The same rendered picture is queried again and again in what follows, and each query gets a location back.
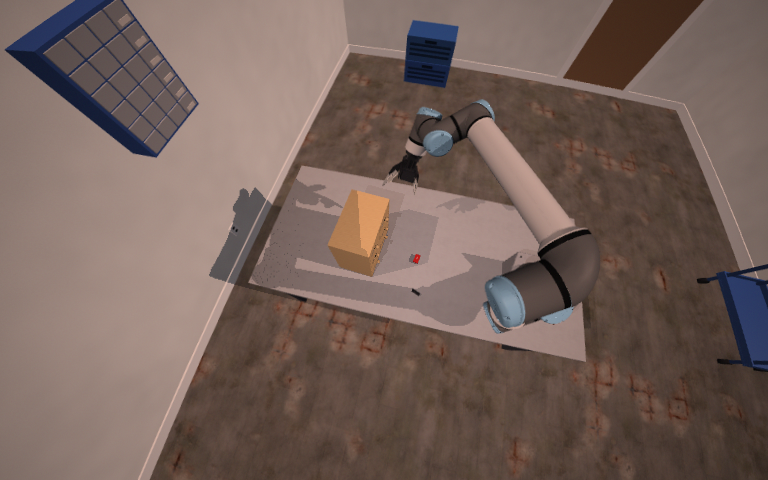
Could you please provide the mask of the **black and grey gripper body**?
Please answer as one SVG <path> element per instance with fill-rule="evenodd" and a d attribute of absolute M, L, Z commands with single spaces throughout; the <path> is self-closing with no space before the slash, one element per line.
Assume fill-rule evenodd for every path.
<path fill-rule="evenodd" d="M 407 182 L 410 182 L 410 183 L 414 183 L 414 181 L 415 181 L 414 178 L 416 178 L 416 176 L 418 174 L 418 169 L 417 169 L 416 164 L 417 164 L 417 162 L 419 162 L 419 158 L 421 159 L 422 157 L 421 156 L 415 156 L 415 155 L 411 154 L 410 152 L 408 152 L 407 150 L 406 150 L 406 154 L 409 155 L 409 156 L 408 156 L 407 160 L 403 160 L 403 161 L 400 162 L 401 165 L 399 166 L 399 171 L 400 172 L 399 172 L 399 175 L 398 175 L 398 179 L 400 177 L 400 180 L 404 180 L 404 181 L 407 181 Z M 416 161 L 416 162 L 414 162 L 414 161 Z M 414 172 L 414 170 L 416 172 Z"/>

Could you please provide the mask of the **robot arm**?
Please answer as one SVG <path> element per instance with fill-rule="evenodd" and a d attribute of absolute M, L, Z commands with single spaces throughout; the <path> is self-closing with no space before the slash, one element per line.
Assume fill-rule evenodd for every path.
<path fill-rule="evenodd" d="M 489 302 L 483 307 L 499 334 L 539 320 L 565 321 L 594 288 L 600 252 L 590 231 L 574 225 L 494 121 L 492 108 L 482 99 L 443 120 L 438 111 L 421 107 L 405 148 L 415 156 L 428 152 L 440 157 L 468 138 L 539 243 L 542 260 L 485 284 Z"/>

